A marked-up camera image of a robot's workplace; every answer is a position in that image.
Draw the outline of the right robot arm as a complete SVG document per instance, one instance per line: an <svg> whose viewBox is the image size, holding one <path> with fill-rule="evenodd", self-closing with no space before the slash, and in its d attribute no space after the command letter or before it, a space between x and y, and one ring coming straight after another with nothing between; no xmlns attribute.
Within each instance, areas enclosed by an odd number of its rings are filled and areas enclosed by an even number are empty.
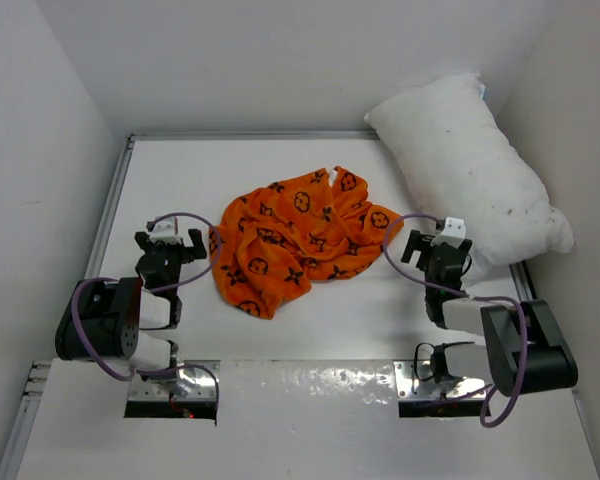
<svg viewBox="0 0 600 480"><path fill-rule="evenodd" d="M425 311L445 330L474 332L484 338L485 367L496 390L506 397L559 389L578 382L577 363L549 305L543 300L476 300L460 290L472 242L450 243L413 230L401 257L419 254L424 273Z"/></svg>

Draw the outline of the white pillow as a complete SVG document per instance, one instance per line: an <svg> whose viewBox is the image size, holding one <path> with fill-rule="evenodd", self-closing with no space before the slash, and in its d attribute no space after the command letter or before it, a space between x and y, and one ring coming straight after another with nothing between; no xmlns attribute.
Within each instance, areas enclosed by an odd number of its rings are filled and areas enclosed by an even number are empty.
<svg viewBox="0 0 600 480"><path fill-rule="evenodd" d="M483 90L475 73L443 77L365 115L421 211L464 220L473 243L469 284L495 267L575 248L569 221L496 125Z"/></svg>

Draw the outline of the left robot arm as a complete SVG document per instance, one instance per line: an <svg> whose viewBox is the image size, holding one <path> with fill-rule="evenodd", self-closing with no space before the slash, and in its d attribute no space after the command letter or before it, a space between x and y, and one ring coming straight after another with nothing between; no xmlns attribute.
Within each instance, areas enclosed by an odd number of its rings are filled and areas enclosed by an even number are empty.
<svg viewBox="0 0 600 480"><path fill-rule="evenodd" d="M182 266L207 257L201 231L190 229L188 235L189 245L168 222L137 232L142 255L134 276L79 282L56 330L57 356L65 361L99 358L105 366L126 362L137 371L171 368L174 344L150 333L179 325L182 302L176 284Z"/></svg>

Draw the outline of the orange patterned pillowcase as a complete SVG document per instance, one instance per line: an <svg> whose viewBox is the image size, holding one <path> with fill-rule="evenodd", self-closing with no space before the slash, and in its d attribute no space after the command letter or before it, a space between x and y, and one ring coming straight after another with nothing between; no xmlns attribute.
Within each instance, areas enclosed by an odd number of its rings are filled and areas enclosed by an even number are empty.
<svg viewBox="0 0 600 480"><path fill-rule="evenodd" d="M315 282L353 278L402 227L368 199L368 184L337 166L277 181L232 201L209 231L213 277L226 303L261 319Z"/></svg>

